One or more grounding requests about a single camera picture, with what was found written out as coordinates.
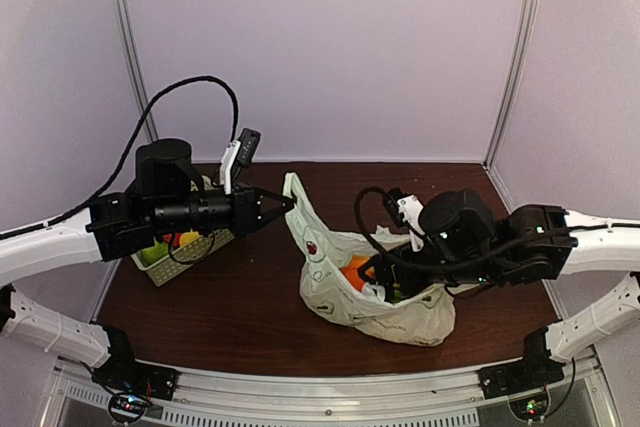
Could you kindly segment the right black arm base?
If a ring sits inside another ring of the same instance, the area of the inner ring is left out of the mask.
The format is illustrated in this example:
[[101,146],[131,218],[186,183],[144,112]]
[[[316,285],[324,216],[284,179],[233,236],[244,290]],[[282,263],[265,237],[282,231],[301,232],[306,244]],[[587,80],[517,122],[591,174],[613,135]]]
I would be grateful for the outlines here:
[[543,388],[564,379],[564,363],[551,359],[551,351],[546,344],[547,332],[548,328],[543,327],[525,337],[520,360],[477,371],[485,399]]

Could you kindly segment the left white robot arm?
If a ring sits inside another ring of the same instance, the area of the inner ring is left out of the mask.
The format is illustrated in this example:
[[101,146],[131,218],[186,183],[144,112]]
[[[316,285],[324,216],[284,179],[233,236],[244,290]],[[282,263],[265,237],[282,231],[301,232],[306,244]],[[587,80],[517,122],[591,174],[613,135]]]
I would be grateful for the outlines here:
[[218,183],[207,186],[179,139],[139,147],[135,179],[124,192],[100,195],[68,219],[50,219],[1,236],[1,334],[84,363],[103,367],[123,391],[137,389],[144,371],[126,338],[44,308],[17,291],[17,280],[68,265],[109,262],[151,248],[165,235],[201,236],[228,230],[254,233],[293,209],[292,199],[241,184],[260,136],[246,129],[222,157]]

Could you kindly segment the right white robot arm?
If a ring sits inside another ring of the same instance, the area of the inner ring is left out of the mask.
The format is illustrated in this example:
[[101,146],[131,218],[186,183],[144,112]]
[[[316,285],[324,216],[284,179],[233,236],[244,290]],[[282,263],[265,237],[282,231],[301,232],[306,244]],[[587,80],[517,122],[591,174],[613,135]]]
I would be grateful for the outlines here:
[[[409,241],[385,247],[365,228],[361,203],[376,193]],[[577,353],[639,315],[639,223],[559,206],[527,204],[498,219],[471,189],[447,191],[427,203],[395,188],[367,187],[354,201],[355,220],[375,255],[358,267],[365,283],[386,293],[414,295],[431,285],[502,287],[595,271],[619,271],[623,280],[564,321],[527,336],[513,366],[519,387],[535,387]]]

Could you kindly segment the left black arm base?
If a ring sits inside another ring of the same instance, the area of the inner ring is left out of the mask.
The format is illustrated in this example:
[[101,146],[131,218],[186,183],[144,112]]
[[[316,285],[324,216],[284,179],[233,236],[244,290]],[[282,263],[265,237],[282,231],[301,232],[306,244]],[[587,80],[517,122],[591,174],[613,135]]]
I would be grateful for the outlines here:
[[109,357],[104,364],[92,369],[92,379],[116,391],[171,401],[178,371],[138,361],[123,330],[112,326],[103,326],[102,329],[109,341]]

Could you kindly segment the pale green plastic bag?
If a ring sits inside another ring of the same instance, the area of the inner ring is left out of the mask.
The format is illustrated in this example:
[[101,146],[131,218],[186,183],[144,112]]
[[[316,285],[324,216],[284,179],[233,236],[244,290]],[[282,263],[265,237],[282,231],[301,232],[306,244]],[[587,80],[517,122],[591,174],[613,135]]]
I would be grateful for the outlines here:
[[299,295],[311,311],[328,322],[399,344],[435,347],[452,333],[456,310],[442,286],[429,286],[397,303],[385,299],[381,286],[356,288],[342,270],[374,255],[375,249],[361,234],[330,230],[297,174],[285,175],[282,193],[294,200],[285,222],[305,257]]

